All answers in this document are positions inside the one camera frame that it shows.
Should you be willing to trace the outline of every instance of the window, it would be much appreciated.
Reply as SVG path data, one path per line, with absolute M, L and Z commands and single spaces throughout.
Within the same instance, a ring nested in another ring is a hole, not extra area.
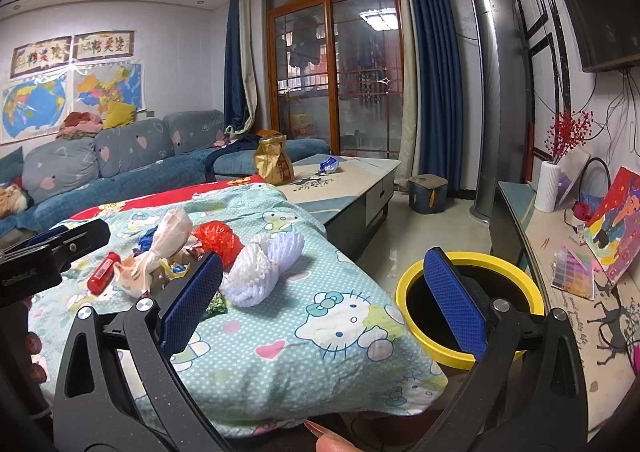
M 273 128 L 322 138 L 334 154 L 398 158 L 398 0 L 271 0 Z

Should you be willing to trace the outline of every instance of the floor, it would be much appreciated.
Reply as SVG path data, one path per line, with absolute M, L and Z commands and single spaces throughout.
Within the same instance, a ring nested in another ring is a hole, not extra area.
M 471 218 L 472 204 L 450 199 L 444 212 L 421 215 L 411 210 L 407 194 L 396 191 L 389 201 L 386 222 L 358 259 L 358 266 L 393 298 L 404 271 L 423 260 L 425 252 L 434 246 L 445 252 L 489 253 L 489 229 Z

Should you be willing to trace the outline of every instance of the sofa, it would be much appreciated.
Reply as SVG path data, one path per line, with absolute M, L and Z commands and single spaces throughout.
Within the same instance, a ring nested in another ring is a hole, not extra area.
M 212 145 L 223 130 L 220 111 L 176 112 L 162 120 L 105 129 L 95 138 L 41 145 L 25 156 L 22 168 L 22 186 L 34 204 L 0 220 L 0 238 L 15 229 L 29 235 L 43 232 L 90 207 L 204 183 L 205 161 L 218 150 Z M 328 150 L 324 140 L 290 140 L 286 145 L 292 161 Z M 213 170 L 219 179 L 254 174 L 253 154 L 224 154 Z

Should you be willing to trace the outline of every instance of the beige curtain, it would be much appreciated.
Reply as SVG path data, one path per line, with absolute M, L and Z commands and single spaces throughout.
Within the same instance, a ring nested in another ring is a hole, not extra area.
M 411 0 L 400 0 L 400 21 L 402 24 L 402 40 L 404 45 L 402 90 L 402 135 L 400 139 L 400 165 L 396 169 L 396 183 L 406 187 L 407 178 L 417 172 L 420 151 L 420 86 L 418 78 L 419 61 L 415 56 L 415 28 Z

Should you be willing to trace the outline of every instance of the gold paper bag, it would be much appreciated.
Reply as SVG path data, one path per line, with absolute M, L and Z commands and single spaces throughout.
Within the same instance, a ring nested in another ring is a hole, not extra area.
M 282 185 L 293 179 L 293 165 L 284 146 L 287 137 L 279 134 L 265 136 L 254 153 L 256 172 L 272 185 Z

